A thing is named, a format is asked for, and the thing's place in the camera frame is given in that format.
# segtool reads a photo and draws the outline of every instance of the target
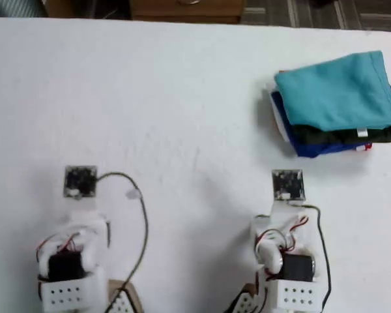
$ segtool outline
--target gray cable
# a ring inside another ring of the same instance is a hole
[[[132,271],[130,272],[129,276],[126,278],[126,280],[123,282],[122,286],[118,289],[118,292],[117,292],[116,296],[113,298],[112,302],[108,305],[107,309],[104,311],[105,313],[108,313],[110,311],[110,309],[112,308],[112,306],[115,303],[116,299],[118,298],[118,296],[120,296],[120,293],[123,290],[125,290],[125,287],[130,282],[130,280],[132,279],[133,275],[135,274],[135,272],[138,270],[139,266],[141,265],[141,262],[142,262],[142,259],[143,259],[143,255],[145,254],[145,251],[146,251],[146,247],[147,247],[147,243],[148,243],[148,236],[149,236],[148,216],[147,216],[147,213],[146,213],[145,202],[143,201],[143,194],[142,194],[142,191],[139,189],[138,184],[136,184],[136,182],[129,175],[127,175],[125,173],[122,173],[122,172],[119,172],[119,171],[111,171],[109,173],[101,175],[97,179],[97,183],[99,181],[109,177],[109,176],[121,176],[121,177],[124,177],[124,178],[128,179],[131,182],[131,184],[133,185],[133,187],[137,191],[139,191],[139,193],[140,193],[140,199],[139,200],[140,200],[141,206],[142,206],[143,219],[145,221],[145,236],[143,238],[143,245],[142,245],[141,253],[139,255],[138,260],[135,263],[134,268],[132,269]]]

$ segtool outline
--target perforated plastic part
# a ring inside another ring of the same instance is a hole
[[[249,313],[254,308],[253,299],[249,293],[242,293],[232,313]]]
[[[301,312],[320,312],[322,309],[321,286],[316,282],[273,280],[268,286],[271,308]]]
[[[119,294],[109,313],[135,313],[126,292]]]
[[[83,279],[41,285],[44,312],[85,310],[101,313],[107,306],[107,281],[101,268]]]

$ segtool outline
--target red wire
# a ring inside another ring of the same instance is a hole
[[[65,241],[65,243],[62,245],[62,247],[58,249],[58,252],[60,252],[60,251],[62,251],[62,250],[65,250],[65,249],[67,248],[67,246],[70,244],[70,242],[72,241],[72,239],[73,239],[75,236],[79,235],[79,234],[80,234],[80,233],[73,233],[73,234],[68,238],[68,240]]]
[[[300,226],[303,226],[303,225],[307,224],[307,222],[308,222],[308,216],[303,216],[303,217],[300,219],[300,223],[297,224],[297,225],[294,225],[293,227],[291,227],[291,228],[289,229],[289,231],[291,232],[291,231],[295,230],[297,227],[300,227]]]
[[[48,238],[46,238],[45,240],[43,240],[43,242],[41,242],[37,248],[36,248],[36,261],[39,262],[39,256],[38,256],[38,253],[39,253],[39,250],[52,238],[56,236],[56,233],[54,233],[53,235],[50,235]]]
[[[269,231],[274,231],[272,228],[269,230],[265,230],[259,237],[256,239],[255,246],[264,238],[264,236],[269,232]]]

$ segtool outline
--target drawer handle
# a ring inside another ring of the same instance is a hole
[[[180,5],[196,5],[201,2],[201,0],[177,0]]]

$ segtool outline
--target white plastic mount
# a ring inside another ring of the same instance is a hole
[[[316,282],[272,280],[268,283],[269,308],[301,312],[321,312],[321,286]]]
[[[42,283],[40,292],[44,312],[102,313],[108,305],[107,280],[101,267],[83,279]]]

